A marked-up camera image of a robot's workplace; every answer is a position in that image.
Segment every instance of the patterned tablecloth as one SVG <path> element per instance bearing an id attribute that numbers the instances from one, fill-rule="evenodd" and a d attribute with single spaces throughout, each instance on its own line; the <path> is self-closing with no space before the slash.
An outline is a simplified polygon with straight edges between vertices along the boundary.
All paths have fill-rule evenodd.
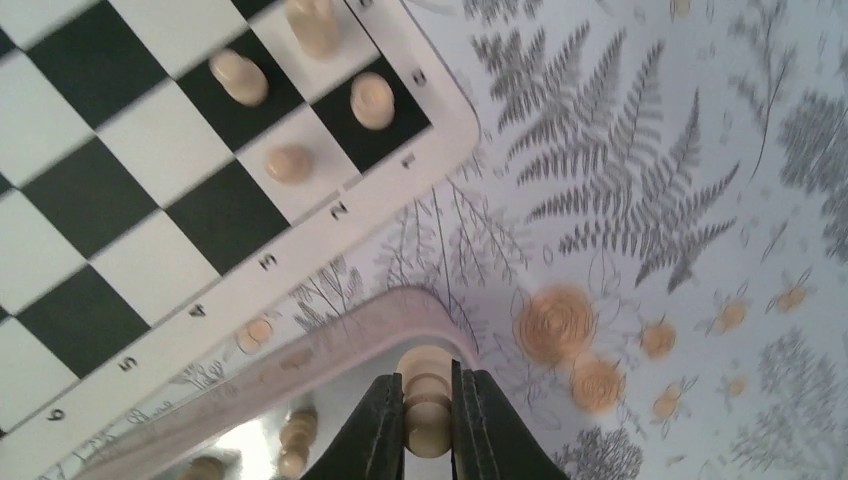
<path id="1" fill-rule="evenodd" d="M 848 1 L 409 1 L 474 156 L 44 478 L 423 285 L 575 480 L 848 479 Z"/>

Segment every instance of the blurred chess piece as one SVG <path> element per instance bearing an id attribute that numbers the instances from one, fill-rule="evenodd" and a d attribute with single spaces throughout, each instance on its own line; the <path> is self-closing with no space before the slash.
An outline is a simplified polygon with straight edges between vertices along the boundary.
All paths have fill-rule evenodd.
<path id="1" fill-rule="evenodd" d="M 224 462 L 217 458 L 199 457 L 192 460 L 177 480 L 223 480 L 225 471 Z"/>
<path id="2" fill-rule="evenodd" d="M 312 412 L 295 412 L 280 431 L 280 458 L 277 473 L 299 478 L 309 461 L 309 449 L 318 434 L 318 419 Z"/>
<path id="3" fill-rule="evenodd" d="M 233 99 L 254 107 L 268 96 L 268 79 L 253 61 L 225 49 L 209 61 L 212 75 Z"/>
<path id="4" fill-rule="evenodd" d="M 285 13 L 303 53 L 316 60 L 335 56 L 341 33 L 333 0 L 286 0 Z"/>
<path id="5" fill-rule="evenodd" d="M 376 73 L 363 73 L 351 85 L 353 115 L 369 130 L 382 130 L 395 116 L 395 96 L 389 83 Z"/>
<path id="6" fill-rule="evenodd" d="M 300 145 L 285 145 L 268 150 L 265 171 L 280 183 L 297 184 L 312 172 L 312 156 Z"/>
<path id="7" fill-rule="evenodd" d="M 421 458 L 437 458 L 451 448 L 451 362 L 431 345 L 404 354 L 397 366 L 403 384 L 406 448 Z"/>

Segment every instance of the chessboard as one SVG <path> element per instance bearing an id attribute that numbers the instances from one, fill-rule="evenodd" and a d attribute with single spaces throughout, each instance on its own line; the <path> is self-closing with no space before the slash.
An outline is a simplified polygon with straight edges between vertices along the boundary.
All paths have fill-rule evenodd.
<path id="1" fill-rule="evenodd" d="M 322 58 L 280 0 L 0 3 L 0 478 L 41 474 L 470 155 L 476 116 L 402 3 L 331 2 Z M 241 94 L 223 54 L 258 75 Z"/>

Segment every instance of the orange flower print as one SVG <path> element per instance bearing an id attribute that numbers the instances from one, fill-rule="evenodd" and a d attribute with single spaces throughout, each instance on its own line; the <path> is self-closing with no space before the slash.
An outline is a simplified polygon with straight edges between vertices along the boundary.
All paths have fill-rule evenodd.
<path id="1" fill-rule="evenodd" d="M 595 316 L 577 287 L 548 287 L 530 299 L 513 324 L 521 350 L 534 362 L 553 367 L 587 351 L 595 335 Z"/>
<path id="2" fill-rule="evenodd" d="M 790 313 L 797 310 L 804 300 L 816 291 L 815 287 L 807 284 L 807 279 L 810 278 L 812 271 L 813 269 L 810 267 L 797 280 L 793 280 L 789 272 L 784 270 L 782 275 L 783 291 L 772 297 L 766 306 L 766 313 L 774 308 L 777 308 L 781 313 Z"/>
<path id="3" fill-rule="evenodd" d="M 263 316 L 254 319 L 236 333 L 236 344 L 248 355 L 256 354 L 274 333 L 271 323 Z"/>
<path id="4" fill-rule="evenodd" d="M 674 326 L 663 316 L 658 322 L 645 325 L 639 335 L 639 345 L 651 360 L 665 357 L 674 348 L 677 332 Z"/>
<path id="5" fill-rule="evenodd" d="M 661 425 L 663 440 L 668 436 L 671 424 L 675 420 L 680 418 L 681 415 L 686 417 L 692 415 L 689 407 L 683 403 L 683 394 L 688 392 L 697 381 L 698 377 L 691 380 L 684 377 L 677 382 L 670 383 L 654 401 L 654 405 L 651 407 L 654 419 L 651 420 L 651 424 Z"/>
<path id="6" fill-rule="evenodd" d="M 312 360 L 312 356 L 314 352 L 310 348 L 302 348 L 300 350 L 296 350 L 289 355 L 286 355 L 284 359 L 280 361 L 280 368 L 283 370 L 295 370 L 298 369 Z"/>
<path id="7" fill-rule="evenodd" d="M 736 295 L 724 296 L 721 290 L 716 290 L 713 296 L 716 315 L 696 323 L 695 331 L 702 331 L 704 335 L 723 335 L 739 328 L 751 306 L 751 300 L 745 296 L 747 290 L 748 282 L 736 290 Z"/>
<path id="8" fill-rule="evenodd" d="M 721 376 L 721 384 L 716 392 L 724 397 L 724 408 L 728 413 L 733 411 L 733 399 L 745 393 L 748 389 L 748 378 L 745 375 Z"/>
<path id="9" fill-rule="evenodd" d="M 571 398 L 584 412 L 600 414 L 618 405 L 624 397 L 625 377 L 618 363 L 584 353 L 571 372 Z"/>

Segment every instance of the black square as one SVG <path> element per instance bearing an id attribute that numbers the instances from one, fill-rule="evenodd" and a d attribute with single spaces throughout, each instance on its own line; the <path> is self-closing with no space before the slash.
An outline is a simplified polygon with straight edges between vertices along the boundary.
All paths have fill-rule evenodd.
<path id="1" fill-rule="evenodd" d="M 92 128 L 167 77 L 109 2 L 50 34 L 29 57 Z"/>
<path id="2" fill-rule="evenodd" d="M 232 0 L 236 9 L 248 20 L 275 1 L 276 0 Z"/>
<path id="3" fill-rule="evenodd" d="M 226 48 L 252 60 L 265 73 L 268 97 L 260 105 L 248 107 L 233 100 L 212 75 L 208 61 L 201 62 L 177 83 L 224 143 L 236 151 L 302 105 L 304 100 L 252 30 Z"/>
<path id="4" fill-rule="evenodd" d="M 79 378 L 150 328 L 91 266 L 27 307 L 18 320 Z"/>
<path id="5" fill-rule="evenodd" d="M 221 275 L 289 227 L 235 160 L 166 212 Z"/>
<path id="6" fill-rule="evenodd" d="M 22 190 L 86 258 L 158 208 L 96 137 Z"/>
<path id="7" fill-rule="evenodd" d="M 350 107 L 353 81 L 365 72 L 383 77 L 395 97 L 395 117 L 383 130 L 363 127 Z M 430 126 L 430 119 L 383 57 L 318 100 L 312 108 L 362 173 Z"/>
<path id="8" fill-rule="evenodd" d="M 0 196 L 3 196 L 10 188 L 12 188 L 12 184 L 0 173 Z"/>
<path id="9" fill-rule="evenodd" d="M 6 55 L 15 49 L 15 43 L 6 35 L 6 32 L 0 28 L 0 57 Z"/>

